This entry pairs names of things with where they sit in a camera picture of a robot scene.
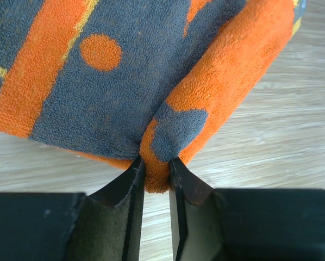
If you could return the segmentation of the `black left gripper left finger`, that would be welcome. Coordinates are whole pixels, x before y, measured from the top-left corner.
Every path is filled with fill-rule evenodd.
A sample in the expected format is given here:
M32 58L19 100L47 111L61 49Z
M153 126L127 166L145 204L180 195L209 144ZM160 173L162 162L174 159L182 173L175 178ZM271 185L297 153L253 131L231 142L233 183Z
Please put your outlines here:
M145 165L83 192L0 192L0 260L138 260Z

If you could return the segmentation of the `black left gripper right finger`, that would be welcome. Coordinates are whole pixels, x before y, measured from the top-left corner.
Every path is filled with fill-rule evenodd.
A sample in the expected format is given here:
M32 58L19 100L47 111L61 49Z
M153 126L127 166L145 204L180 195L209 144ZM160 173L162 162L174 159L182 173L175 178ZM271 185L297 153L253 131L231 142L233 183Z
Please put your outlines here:
M174 260L325 260L325 190L212 188L169 163Z

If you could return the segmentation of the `orange yellow grey giraffe towel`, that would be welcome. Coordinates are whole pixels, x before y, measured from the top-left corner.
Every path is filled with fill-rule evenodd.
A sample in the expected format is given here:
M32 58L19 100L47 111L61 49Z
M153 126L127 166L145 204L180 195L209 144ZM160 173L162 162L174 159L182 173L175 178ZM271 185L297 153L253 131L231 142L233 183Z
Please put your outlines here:
M188 163L298 30L305 1L0 1L0 132L127 168Z

